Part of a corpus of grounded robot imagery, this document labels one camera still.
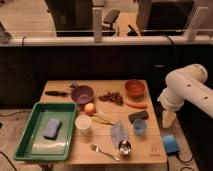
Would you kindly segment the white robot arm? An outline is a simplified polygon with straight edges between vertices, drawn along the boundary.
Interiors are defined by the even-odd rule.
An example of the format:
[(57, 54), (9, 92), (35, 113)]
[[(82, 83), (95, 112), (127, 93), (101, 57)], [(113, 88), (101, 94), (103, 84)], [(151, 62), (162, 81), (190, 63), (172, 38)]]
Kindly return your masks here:
[(205, 85), (208, 72), (201, 64), (191, 64), (169, 72), (166, 87), (157, 98), (163, 107), (162, 126), (169, 128), (176, 112), (189, 101), (213, 118), (213, 90)]

